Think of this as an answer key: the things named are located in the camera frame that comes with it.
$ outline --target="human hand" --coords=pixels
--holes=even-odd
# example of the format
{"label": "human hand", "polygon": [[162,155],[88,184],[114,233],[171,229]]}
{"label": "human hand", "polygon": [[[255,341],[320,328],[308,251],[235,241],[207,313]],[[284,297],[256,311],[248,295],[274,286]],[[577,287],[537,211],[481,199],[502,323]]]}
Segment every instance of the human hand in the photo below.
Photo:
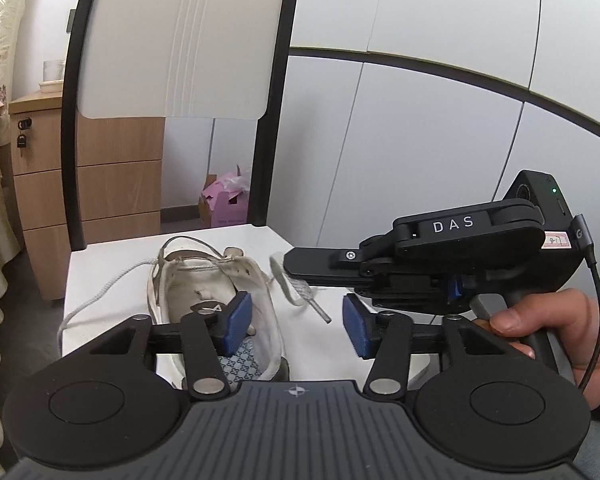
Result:
{"label": "human hand", "polygon": [[[575,288],[548,294],[530,294],[518,304],[500,311],[482,327],[507,338],[520,338],[542,327],[555,328],[569,357],[576,384],[584,375],[598,337],[598,304]],[[534,356],[533,350],[512,342],[521,352]],[[584,390],[590,408],[600,405],[600,358]]]}

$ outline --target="white chair backrest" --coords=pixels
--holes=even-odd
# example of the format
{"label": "white chair backrest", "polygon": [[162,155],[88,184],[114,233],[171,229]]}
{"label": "white chair backrest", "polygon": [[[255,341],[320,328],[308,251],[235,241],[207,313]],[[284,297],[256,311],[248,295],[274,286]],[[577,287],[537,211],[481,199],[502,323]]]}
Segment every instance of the white chair backrest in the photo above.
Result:
{"label": "white chair backrest", "polygon": [[88,118],[256,120],[282,0],[94,0],[78,110]]}

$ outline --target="cardboard box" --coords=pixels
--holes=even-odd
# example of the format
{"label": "cardboard box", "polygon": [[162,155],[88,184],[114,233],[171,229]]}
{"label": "cardboard box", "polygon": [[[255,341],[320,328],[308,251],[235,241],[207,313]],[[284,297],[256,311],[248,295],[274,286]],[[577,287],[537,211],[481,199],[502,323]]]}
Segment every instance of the cardboard box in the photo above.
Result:
{"label": "cardboard box", "polygon": [[227,191],[209,189],[218,179],[217,175],[206,176],[205,189],[200,196],[198,209],[200,218],[207,228],[227,227],[247,223],[249,209],[249,193],[242,191],[238,194]]}

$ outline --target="drawer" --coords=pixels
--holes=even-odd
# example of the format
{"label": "drawer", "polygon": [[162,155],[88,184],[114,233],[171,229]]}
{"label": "drawer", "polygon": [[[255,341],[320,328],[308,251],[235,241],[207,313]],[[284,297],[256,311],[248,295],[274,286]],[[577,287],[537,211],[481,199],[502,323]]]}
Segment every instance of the drawer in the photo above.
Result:
{"label": "drawer", "polygon": [[162,160],[164,117],[87,119],[78,115],[78,166]]}
{"label": "drawer", "polygon": [[[13,174],[60,169],[60,110],[42,110],[11,116],[11,165]],[[30,118],[31,128],[23,133],[27,147],[18,148],[18,122]]]}
{"label": "drawer", "polygon": [[160,211],[162,162],[125,162],[78,168],[82,220]]}
{"label": "drawer", "polygon": [[87,244],[127,240],[160,234],[160,212],[115,216],[82,222]]}
{"label": "drawer", "polygon": [[66,225],[24,231],[24,240],[42,298],[64,298],[71,257]]}
{"label": "drawer", "polygon": [[13,177],[22,228],[66,224],[60,170]]}

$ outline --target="white shoelace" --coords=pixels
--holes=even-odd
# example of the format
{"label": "white shoelace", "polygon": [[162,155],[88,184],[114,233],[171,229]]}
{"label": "white shoelace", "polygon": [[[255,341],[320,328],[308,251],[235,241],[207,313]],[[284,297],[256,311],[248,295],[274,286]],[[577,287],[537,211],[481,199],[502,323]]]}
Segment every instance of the white shoelace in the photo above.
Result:
{"label": "white shoelace", "polygon": [[[317,301],[315,301],[314,290],[309,286],[309,284],[304,280],[296,280],[286,273],[283,265],[282,253],[272,254],[269,257],[269,265],[271,266],[273,277],[280,285],[280,288],[282,289],[282,292],[289,303],[295,306],[303,306],[308,303],[313,307],[313,309],[318,313],[325,323],[330,323],[332,321],[329,314],[327,314],[317,303]],[[291,284],[291,286],[296,290],[298,296],[300,296],[299,300],[293,297],[288,284]]]}
{"label": "white shoelace", "polygon": [[132,270],[137,269],[138,267],[145,266],[145,265],[155,265],[157,262],[158,262],[158,260],[153,259],[153,260],[143,260],[142,262],[138,262],[136,264],[133,264],[131,267],[123,270],[122,272],[120,272],[119,275],[117,275],[115,278],[113,278],[112,280],[109,280],[107,282],[107,284],[102,287],[102,289],[100,290],[100,292],[97,293],[95,296],[93,296],[89,301],[85,301],[83,304],[81,304],[81,306],[79,306],[78,308],[76,308],[73,312],[67,314],[64,317],[64,319],[62,320],[62,323],[60,323],[60,326],[58,327],[58,334],[56,336],[58,338],[58,351],[60,352],[60,355],[62,356],[62,332],[64,332],[64,330],[66,329],[66,327],[69,325],[69,322],[75,316],[77,316],[78,314],[80,314],[88,306],[91,306],[92,304],[96,303],[96,301],[101,300],[102,297],[109,291],[109,289],[112,286],[114,286],[117,282],[119,282],[119,280],[121,280],[122,278],[124,278]]}

